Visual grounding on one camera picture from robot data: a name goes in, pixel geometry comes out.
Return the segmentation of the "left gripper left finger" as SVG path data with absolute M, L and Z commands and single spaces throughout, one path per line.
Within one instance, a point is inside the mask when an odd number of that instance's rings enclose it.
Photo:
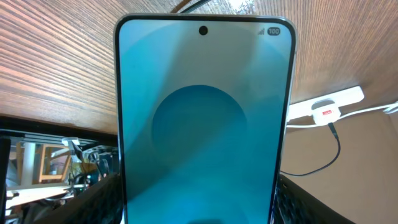
M 123 190 L 119 174 L 111 174 L 35 224 L 119 224 Z

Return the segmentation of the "blue screen smartphone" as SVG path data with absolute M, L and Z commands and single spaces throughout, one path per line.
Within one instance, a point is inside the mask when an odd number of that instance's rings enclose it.
M 269 223 L 297 50 L 283 17 L 128 14 L 114 28 L 126 223 Z

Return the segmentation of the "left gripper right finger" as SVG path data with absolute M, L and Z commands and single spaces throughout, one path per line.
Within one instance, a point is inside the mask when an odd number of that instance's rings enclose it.
M 275 189 L 272 223 L 354 224 L 282 174 Z

